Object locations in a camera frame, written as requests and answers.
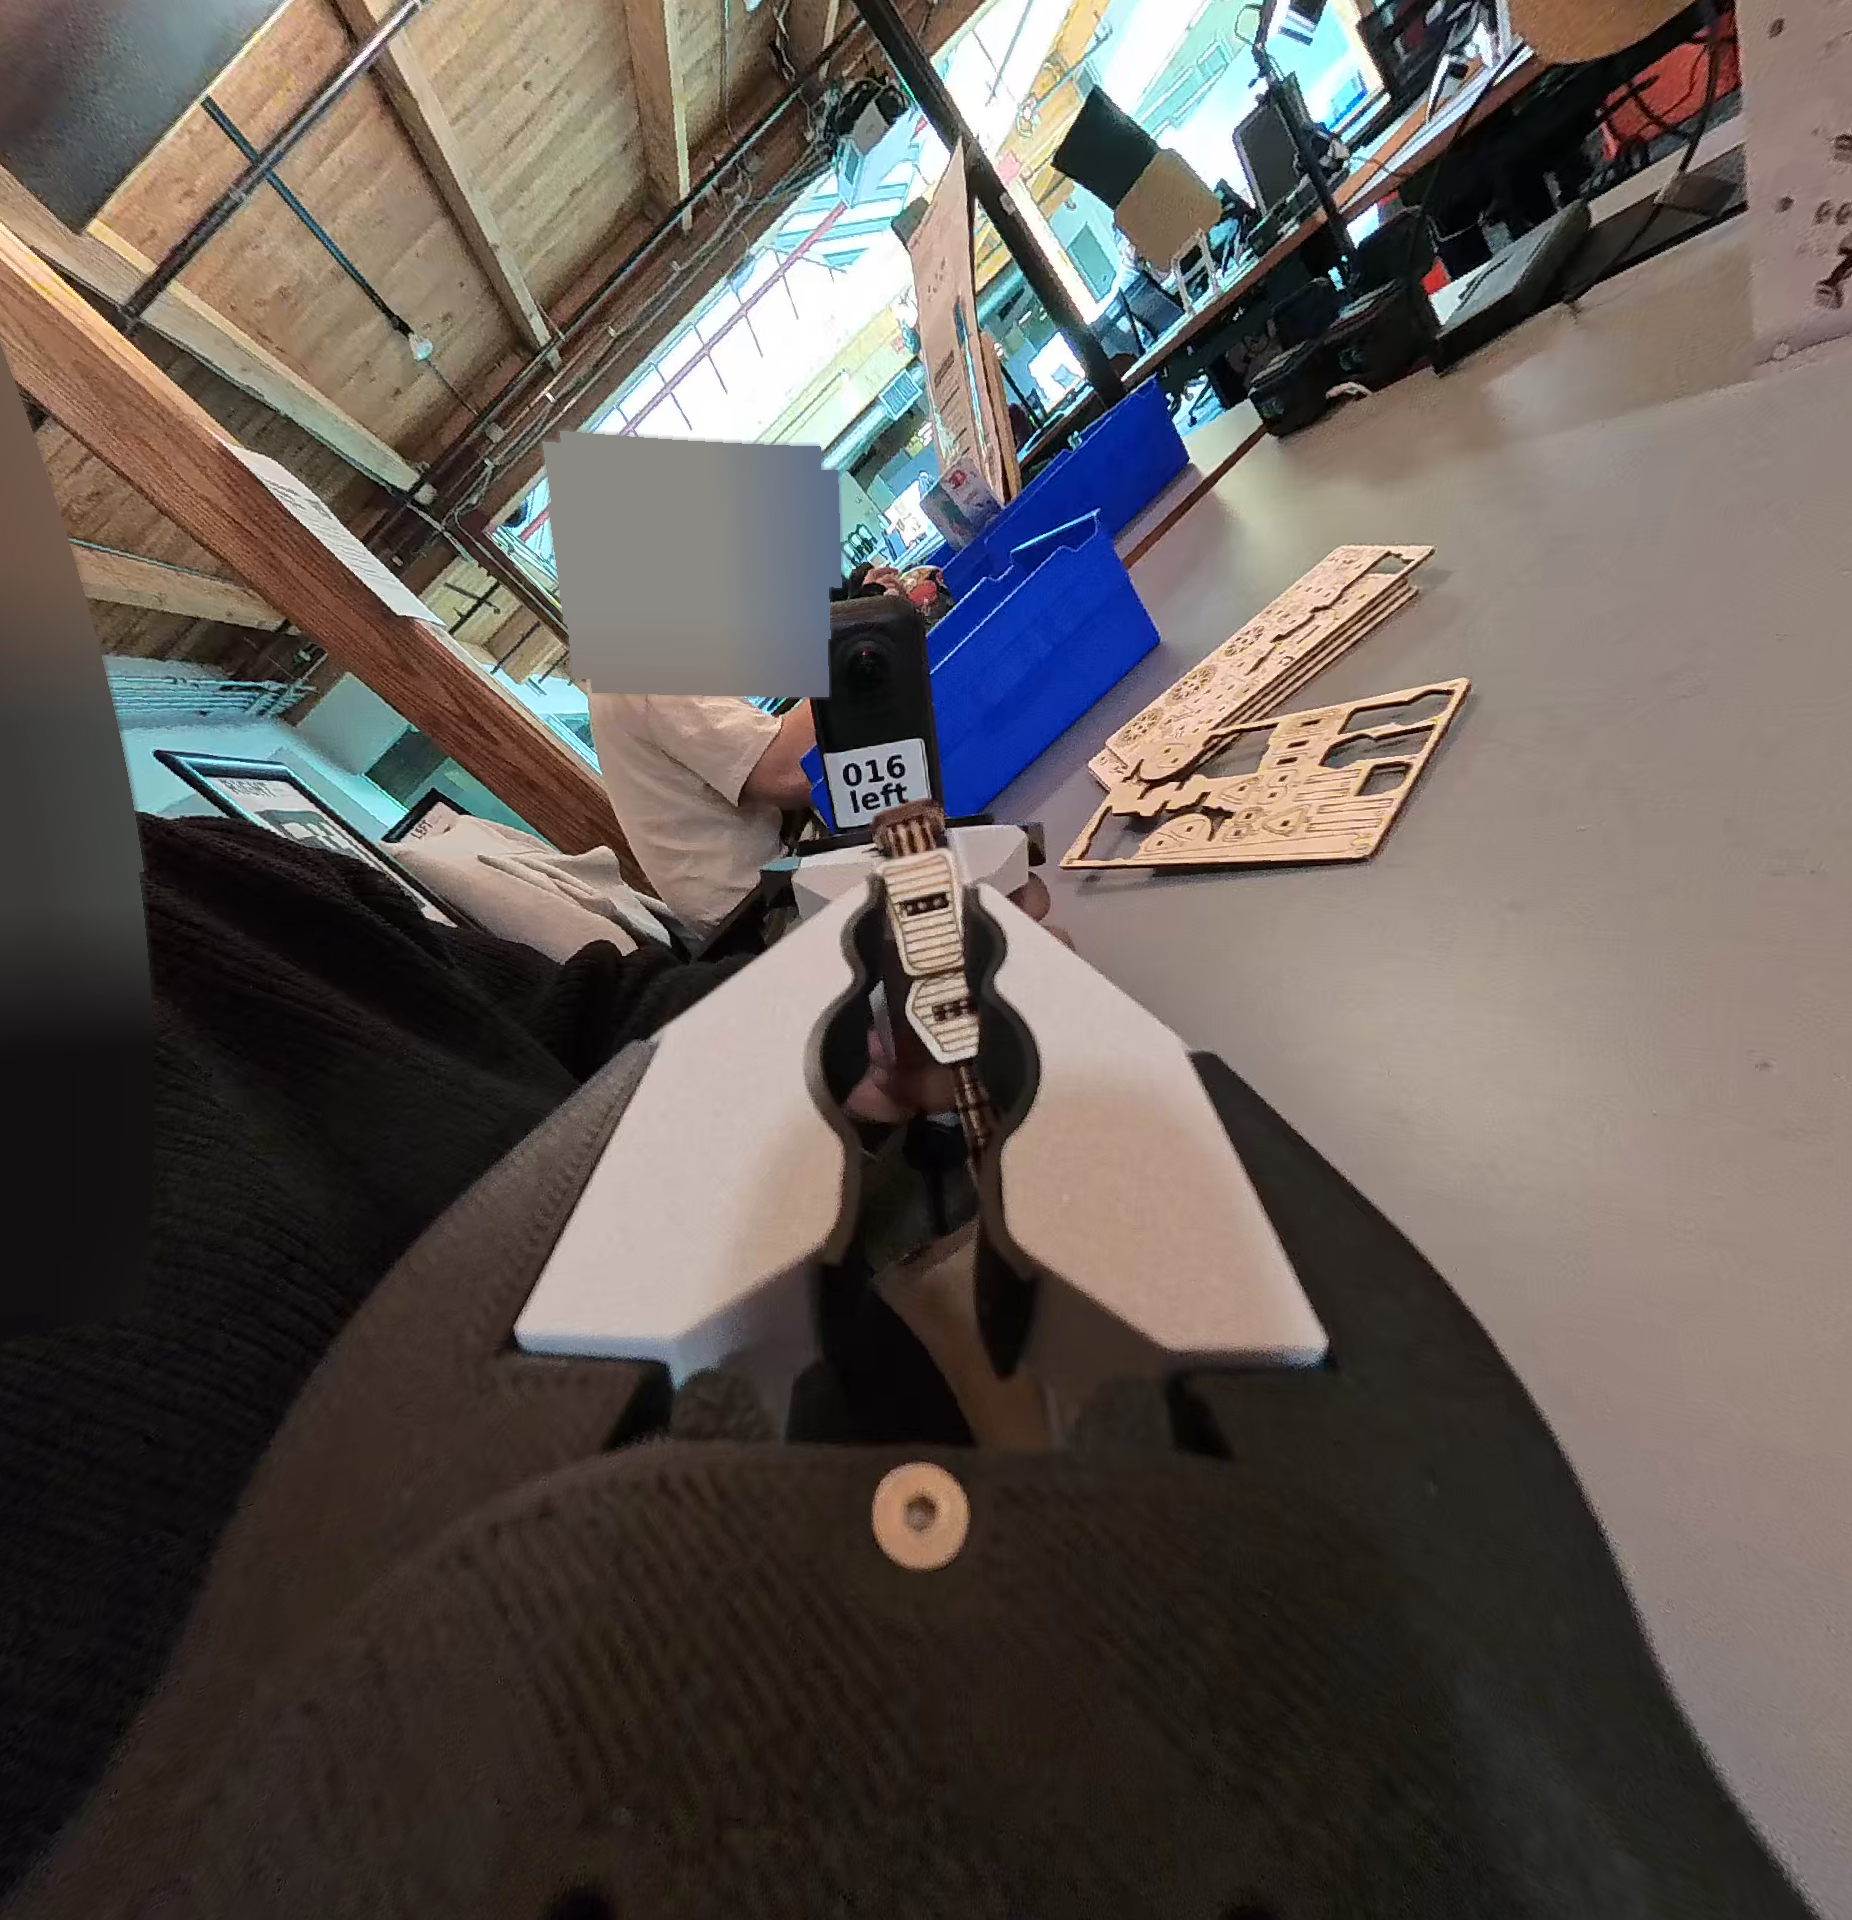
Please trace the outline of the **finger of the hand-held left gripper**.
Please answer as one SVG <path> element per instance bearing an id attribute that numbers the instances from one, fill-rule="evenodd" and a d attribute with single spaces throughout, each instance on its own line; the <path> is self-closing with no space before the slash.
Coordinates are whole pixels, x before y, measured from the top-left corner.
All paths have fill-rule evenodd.
<path id="1" fill-rule="evenodd" d="M 1051 900 L 1027 832 L 1018 826 L 947 826 L 946 849 L 955 869 L 955 900 L 965 900 L 974 886 L 992 887 L 1004 900 Z"/>
<path id="2" fill-rule="evenodd" d="M 791 872 L 793 920 L 787 933 L 818 926 L 832 938 L 852 936 L 878 903 L 884 865 L 873 846 L 802 858 Z"/>

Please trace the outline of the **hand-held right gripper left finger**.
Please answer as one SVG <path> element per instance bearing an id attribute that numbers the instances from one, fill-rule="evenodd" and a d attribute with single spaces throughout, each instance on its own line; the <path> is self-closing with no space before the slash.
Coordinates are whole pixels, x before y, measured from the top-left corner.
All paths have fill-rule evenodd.
<path id="1" fill-rule="evenodd" d="M 537 1357 L 791 1383 L 862 1208 L 884 900 L 859 882 L 671 1021 L 520 1308 Z"/>

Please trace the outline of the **black diagonal pole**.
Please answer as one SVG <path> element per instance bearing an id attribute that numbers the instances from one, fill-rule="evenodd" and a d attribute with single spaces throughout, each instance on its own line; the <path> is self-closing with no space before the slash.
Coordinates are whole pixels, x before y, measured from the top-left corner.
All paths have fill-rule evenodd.
<path id="1" fill-rule="evenodd" d="M 989 225 L 1010 250 L 1010 257 L 1018 264 L 1024 284 L 1033 291 L 1033 297 L 1078 359 L 1101 407 L 1109 410 L 1117 406 L 1126 397 L 1120 372 L 1107 350 L 1098 344 L 1092 323 L 1083 318 L 1081 301 L 1067 291 L 1048 248 L 1038 244 L 1033 226 L 1029 226 L 1020 207 L 1012 203 L 1010 191 L 998 178 L 992 160 L 985 157 L 979 137 L 965 124 L 959 103 L 947 89 L 943 76 L 937 73 L 934 62 L 903 22 L 897 3 L 855 1 L 852 8 L 870 30 L 879 50 L 888 57 L 899 81 L 913 94 L 915 106 L 924 110 L 947 150 L 961 150 L 965 181 L 972 193 L 984 204 Z"/>

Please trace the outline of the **person's left hand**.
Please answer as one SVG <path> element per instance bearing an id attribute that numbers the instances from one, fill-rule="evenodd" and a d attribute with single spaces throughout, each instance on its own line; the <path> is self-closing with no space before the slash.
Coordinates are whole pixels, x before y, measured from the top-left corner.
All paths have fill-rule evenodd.
<path id="1" fill-rule="evenodd" d="M 866 1074 L 845 1106 L 862 1121 L 902 1121 L 913 1113 L 965 1121 L 985 1099 L 976 1065 L 946 1065 L 925 1046 L 903 1006 L 910 988 L 897 958 L 881 960 L 884 1009 L 869 1026 Z"/>

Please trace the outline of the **blue plastic bin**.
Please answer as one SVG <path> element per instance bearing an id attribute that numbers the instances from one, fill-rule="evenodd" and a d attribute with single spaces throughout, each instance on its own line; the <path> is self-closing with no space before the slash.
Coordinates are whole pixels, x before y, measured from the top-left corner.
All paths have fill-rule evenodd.
<path id="1" fill-rule="evenodd" d="M 1191 466 L 1172 407 L 1157 378 L 1123 398 L 1045 466 L 981 536 L 947 548 L 940 566 L 953 596 L 1001 572 L 1012 553 L 1083 518 L 1117 536 Z"/>
<path id="2" fill-rule="evenodd" d="M 1016 545 L 929 633 L 943 810 L 984 812 L 1157 645 L 1101 514 Z"/>

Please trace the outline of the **black equipment cases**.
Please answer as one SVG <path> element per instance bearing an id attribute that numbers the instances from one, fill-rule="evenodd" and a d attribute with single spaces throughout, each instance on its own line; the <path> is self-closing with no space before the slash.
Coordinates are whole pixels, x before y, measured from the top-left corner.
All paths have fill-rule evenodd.
<path id="1" fill-rule="evenodd" d="M 1247 384 L 1269 437 L 1287 439 L 1431 362 L 1442 320 L 1425 282 L 1436 261 L 1429 222 L 1397 207 L 1354 248 L 1354 291 L 1313 276 L 1275 301 L 1277 350 Z"/>

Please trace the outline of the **stack of wooden puzzle sheets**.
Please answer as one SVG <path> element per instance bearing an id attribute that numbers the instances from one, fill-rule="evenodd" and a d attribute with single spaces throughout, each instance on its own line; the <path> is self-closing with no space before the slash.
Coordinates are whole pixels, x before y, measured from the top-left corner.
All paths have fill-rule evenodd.
<path id="1" fill-rule="evenodd" d="M 1433 545 L 1340 545 L 1218 647 L 1109 734 L 1087 764 L 1101 790 L 1169 779 L 1224 736 L 1271 719 L 1296 692 L 1408 604 Z"/>

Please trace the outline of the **black framed marker poster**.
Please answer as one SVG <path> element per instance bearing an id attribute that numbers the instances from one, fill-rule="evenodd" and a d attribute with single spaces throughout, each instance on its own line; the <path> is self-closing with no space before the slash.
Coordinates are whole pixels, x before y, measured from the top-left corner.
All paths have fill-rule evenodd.
<path id="1" fill-rule="evenodd" d="M 389 850 L 339 817 L 287 764 L 173 749 L 156 749 L 154 760 L 218 812 L 296 843 L 353 858 L 397 886 L 431 923 L 461 926 L 458 916 L 420 886 Z"/>

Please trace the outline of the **white paper sign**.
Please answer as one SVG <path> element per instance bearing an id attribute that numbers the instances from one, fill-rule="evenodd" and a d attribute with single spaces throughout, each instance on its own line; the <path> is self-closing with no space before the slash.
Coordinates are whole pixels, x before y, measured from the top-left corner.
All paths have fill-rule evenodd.
<path id="1" fill-rule="evenodd" d="M 289 466 L 267 453 L 231 444 L 240 465 L 351 577 L 355 577 L 388 612 L 410 616 L 444 635 L 446 621 L 378 562 L 333 514 L 321 495 L 300 483 Z"/>

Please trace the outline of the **tall cardboard panel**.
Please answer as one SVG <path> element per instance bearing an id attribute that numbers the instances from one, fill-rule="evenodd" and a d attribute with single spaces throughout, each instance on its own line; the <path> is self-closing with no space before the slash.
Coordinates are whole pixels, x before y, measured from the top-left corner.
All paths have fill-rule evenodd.
<path id="1" fill-rule="evenodd" d="M 976 538 L 1020 488 L 996 353 L 979 320 L 972 193 L 956 140 L 931 196 L 893 217 L 913 276 L 918 359 L 947 501 L 947 540 Z"/>

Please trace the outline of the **wooden ceiling beam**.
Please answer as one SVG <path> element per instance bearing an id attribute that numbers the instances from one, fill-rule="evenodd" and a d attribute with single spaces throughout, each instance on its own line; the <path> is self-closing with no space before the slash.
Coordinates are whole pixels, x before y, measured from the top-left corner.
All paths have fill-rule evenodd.
<path id="1" fill-rule="evenodd" d="M 647 884 L 609 794 L 427 621 L 393 611 L 287 507 L 167 372 L 0 222 L 0 344 L 16 384 L 331 658 L 566 853 L 613 850 Z"/>

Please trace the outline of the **beige cloth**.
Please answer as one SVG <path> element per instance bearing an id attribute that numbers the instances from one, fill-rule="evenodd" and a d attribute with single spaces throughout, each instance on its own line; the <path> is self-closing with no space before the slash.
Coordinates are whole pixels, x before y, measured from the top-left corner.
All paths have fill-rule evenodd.
<path id="1" fill-rule="evenodd" d="M 378 850 L 461 920 L 553 960 L 590 945 L 683 949 L 665 903 L 631 884 L 606 846 L 563 853 L 524 829 L 444 810 L 427 831 L 378 839 Z"/>

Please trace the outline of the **engraved wooden puzzle piece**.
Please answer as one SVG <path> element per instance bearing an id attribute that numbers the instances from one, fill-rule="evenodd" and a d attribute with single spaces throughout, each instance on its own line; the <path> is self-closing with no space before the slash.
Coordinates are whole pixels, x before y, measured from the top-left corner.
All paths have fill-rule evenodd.
<path id="1" fill-rule="evenodd" d="M 974 1163 L 984 1162 L 996 1113 L 979 1070 L 979 998 L 963 933 L 963 882 L 946 843 L 919 841 L 881 854 L 881 896 L 891 929 L 893 1033 L 947 1076 L 953 1111 Z"/>

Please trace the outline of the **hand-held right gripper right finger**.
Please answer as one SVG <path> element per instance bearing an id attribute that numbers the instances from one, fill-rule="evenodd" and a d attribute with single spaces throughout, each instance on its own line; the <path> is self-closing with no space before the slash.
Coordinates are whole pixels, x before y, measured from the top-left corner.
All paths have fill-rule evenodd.
<path id="1" fill-rule="evenodd" d="M 965 908 L 992 1369 L 1319 1364 L 1323 1322 L 1180 1036 L 995 886 Z"/>

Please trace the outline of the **wooden puzzle sheet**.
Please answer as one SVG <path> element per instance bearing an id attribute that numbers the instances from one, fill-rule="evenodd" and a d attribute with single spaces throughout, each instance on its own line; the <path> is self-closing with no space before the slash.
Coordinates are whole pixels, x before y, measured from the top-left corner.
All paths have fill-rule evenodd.
<path id="1" fill-rule="evenodd" d="M 1113 779 L 1063 865 L 1216 872 L 1370 862 L 1469 693 L 1469 678 L 1443 678 L 1236 722 L 1175 771 Z"/>

